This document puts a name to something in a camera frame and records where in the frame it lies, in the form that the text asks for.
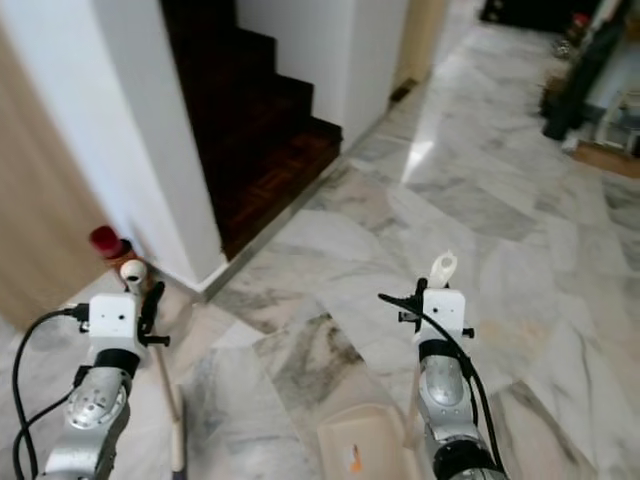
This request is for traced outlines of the light wooden panel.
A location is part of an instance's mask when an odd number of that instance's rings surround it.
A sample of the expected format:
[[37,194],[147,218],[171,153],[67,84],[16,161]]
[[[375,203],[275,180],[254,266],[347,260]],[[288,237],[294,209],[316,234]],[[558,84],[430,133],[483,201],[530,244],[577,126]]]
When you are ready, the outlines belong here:
[[8,37],[0,113],[0,312],[24,330],[105,273],[88,234],[106,218]]

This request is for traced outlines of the tall black bag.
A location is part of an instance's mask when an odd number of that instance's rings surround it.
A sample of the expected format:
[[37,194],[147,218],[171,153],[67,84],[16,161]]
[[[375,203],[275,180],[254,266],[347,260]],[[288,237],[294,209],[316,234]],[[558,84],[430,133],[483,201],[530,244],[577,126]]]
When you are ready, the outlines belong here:
[[557,96],[543,104],[541,113],[547,119],[541,129],[544,137],[557,142],[563,141],[568,133],[585,122],[589,93],[593,90],[596,79],[603,73],[614,47],[625,37],[626,18],[626,13],[614,14],[581,47]]

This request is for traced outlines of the dark wooden staircase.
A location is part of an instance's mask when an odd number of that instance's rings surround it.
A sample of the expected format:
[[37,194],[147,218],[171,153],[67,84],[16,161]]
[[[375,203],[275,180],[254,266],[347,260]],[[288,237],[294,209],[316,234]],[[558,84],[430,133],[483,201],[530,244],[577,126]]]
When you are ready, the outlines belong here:
[[276,70],[276,41],[236,0],[160,0],[225,256],[234,259],[333,163],[343,134],[314,86]]

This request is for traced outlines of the cream broom with purple bristles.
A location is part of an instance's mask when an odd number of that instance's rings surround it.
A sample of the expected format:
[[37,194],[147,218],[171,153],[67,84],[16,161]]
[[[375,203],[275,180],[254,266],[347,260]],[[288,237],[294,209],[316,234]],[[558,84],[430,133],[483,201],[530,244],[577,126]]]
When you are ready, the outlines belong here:
[[[137,291],[136,285],[131,285],[128,289],[134,296],[140,300],[140,314],[143,311],[143,297],[146,293]],[[157,320],[160,319],[160,305],[157,311]],[[157,334],[157,321],[154,330]],[[146,346],[154,353],[154,362],[157,372],[159,372],[160,387],[166,402],[166,411],[170,420],[170,471],[172,471],[172,480],[188,480],[187,462],[186,462],[186,426],[184,426],[184,406],[180,399],[179,392],[175,388],[170,369],[166,365],[163,355],[164,346]]]

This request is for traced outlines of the cream long-handled dustpan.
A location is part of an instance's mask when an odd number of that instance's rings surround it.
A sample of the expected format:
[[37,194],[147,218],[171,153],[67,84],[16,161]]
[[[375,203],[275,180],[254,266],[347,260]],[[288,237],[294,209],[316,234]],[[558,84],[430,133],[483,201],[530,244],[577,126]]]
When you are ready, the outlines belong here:
[[[428,288],[452,289],[458,260],[451,251],[436,256]],[[417,282],[410,296],[417,300]],[[329,480],[452,480],[457,454],[476,439],[476,401],[470,366],[460,343],[421,312],[421,332],[413,330],[410,398],[402,410],[366,403],[334,413],[320,422],[321,458]]]

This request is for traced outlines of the long wooden plank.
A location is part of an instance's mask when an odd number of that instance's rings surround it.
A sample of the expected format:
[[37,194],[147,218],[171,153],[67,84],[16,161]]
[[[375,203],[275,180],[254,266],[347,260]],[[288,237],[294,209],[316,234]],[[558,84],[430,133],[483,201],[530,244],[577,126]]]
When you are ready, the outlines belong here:
[[600,146],[593,142],[577,143],[572,157],[579,163],[640,180],[640,157],[631,156],[617,148]]

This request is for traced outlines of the red-capped brown bottle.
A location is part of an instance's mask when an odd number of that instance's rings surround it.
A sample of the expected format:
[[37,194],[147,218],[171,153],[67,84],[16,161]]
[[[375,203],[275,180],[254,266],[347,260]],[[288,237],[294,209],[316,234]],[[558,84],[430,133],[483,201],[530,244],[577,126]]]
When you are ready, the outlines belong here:
[[90,243],[125,288],[136,285],[138,292],[146,293],[154,284],[150,266],[134,250],[133,244],[127,238],[120,237],[110,225],[93,229]]

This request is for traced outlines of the beige louvered door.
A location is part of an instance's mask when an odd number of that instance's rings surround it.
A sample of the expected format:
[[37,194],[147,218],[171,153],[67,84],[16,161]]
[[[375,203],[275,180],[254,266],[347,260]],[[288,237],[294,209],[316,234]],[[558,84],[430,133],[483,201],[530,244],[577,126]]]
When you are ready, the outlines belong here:
[[451,0],[408,0],[390,102],[396,104],[433,70],[440,33]]

